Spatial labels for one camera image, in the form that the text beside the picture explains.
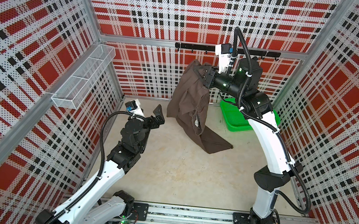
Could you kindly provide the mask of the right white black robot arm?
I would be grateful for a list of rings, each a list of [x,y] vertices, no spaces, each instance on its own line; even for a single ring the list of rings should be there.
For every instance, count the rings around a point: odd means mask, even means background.
[[[272,103],[258,90],[263,69],[257,58],[241,59],[234,75],[230,74],[236,57],[219,55],[219,66],[203,74],[203,85],[234,97],[238,111],[253,128],[263,149],[267,165],[254,174],[258,185],[256,200],[243,224],[270,224],[280,188],[295,176],[297,169],[281,138]]]

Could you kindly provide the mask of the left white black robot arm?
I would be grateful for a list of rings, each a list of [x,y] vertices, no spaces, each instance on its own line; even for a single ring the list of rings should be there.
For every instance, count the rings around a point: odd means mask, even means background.
[[[98,205],[102,196],[139,161],[146,150],[150,132],[164,125],[162,106],[145,117],[139,100],[126,103],[125,111],[113,112],[105,120],[127,115],[128,120],[121,130],[122,139],[105,154],[104,133],[100,133],[99,170],[76,193],[53,211],[43,210],[35,218],[35,224],[106,224],[119,217],[127,219],[133,212],[134,198],[121,190],[107,202]]]

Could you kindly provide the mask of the brown trousers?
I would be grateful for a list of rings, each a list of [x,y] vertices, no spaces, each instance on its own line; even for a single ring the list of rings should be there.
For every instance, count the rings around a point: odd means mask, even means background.
[[[167,107],[167,116],[175,118],[187,136],[206,153],[233,149],[233,145],[206,126],[210,92],[201,81],[210,66],[193,60],[182,77]]]

